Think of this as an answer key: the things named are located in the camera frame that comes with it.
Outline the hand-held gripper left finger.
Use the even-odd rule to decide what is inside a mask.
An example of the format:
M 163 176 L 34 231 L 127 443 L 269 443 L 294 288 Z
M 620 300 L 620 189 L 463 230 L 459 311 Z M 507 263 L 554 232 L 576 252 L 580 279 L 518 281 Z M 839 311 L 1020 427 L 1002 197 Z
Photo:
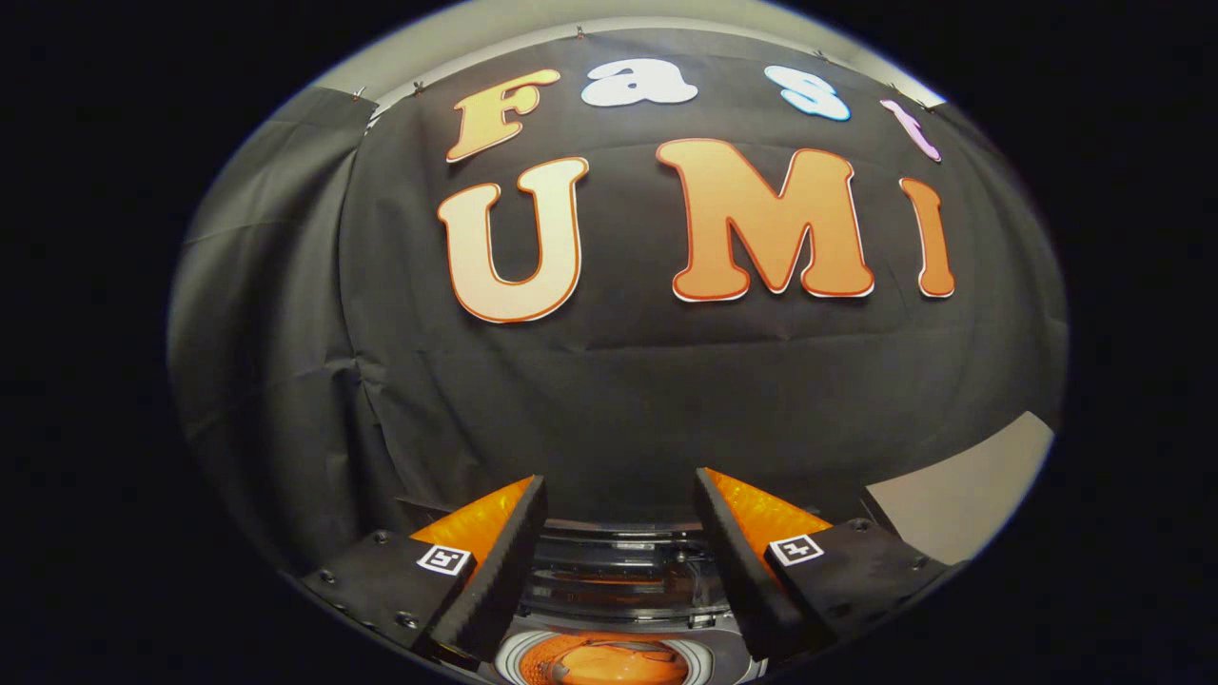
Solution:
M 375 530 L 301 584 L 406 655 L 476 665 L 521 603 L 547 513 L 544 478 L 527 477 L 418 531 Z

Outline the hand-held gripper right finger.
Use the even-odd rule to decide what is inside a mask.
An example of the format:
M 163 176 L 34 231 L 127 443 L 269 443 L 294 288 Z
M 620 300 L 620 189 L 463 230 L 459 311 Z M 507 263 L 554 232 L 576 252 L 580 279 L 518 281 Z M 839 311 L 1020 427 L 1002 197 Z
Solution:
M 875 520 L 831 524 L 713 468 L 695 512 L 750 655 L 789 659 L 861 637 L 955 577 Z

